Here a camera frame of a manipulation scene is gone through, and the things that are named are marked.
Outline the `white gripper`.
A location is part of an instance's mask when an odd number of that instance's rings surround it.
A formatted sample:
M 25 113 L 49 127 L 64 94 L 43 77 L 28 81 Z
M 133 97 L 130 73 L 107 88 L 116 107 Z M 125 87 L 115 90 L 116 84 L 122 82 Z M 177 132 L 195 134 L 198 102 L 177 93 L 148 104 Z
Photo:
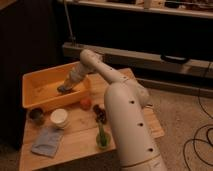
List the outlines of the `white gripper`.
M 84 66 L 82 63 L 76 64 L 68 73 L 67 78 L 64 81 L 66 88 L 73 88 L 80 83 L 86 75 L 90 72 L 90 69 Z

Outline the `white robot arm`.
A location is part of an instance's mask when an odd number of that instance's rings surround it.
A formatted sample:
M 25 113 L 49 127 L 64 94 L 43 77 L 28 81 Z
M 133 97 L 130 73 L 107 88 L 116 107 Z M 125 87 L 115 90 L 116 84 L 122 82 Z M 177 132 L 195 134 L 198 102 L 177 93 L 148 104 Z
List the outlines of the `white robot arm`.
M 65 89 L 72 89 L 93 70 L 109 84 L 104 106 L 122 171 L 167 171 L 142 112 L 149 101 L 146 88 L 105 64 L 98 53 L 84 49 L 64 82 Z

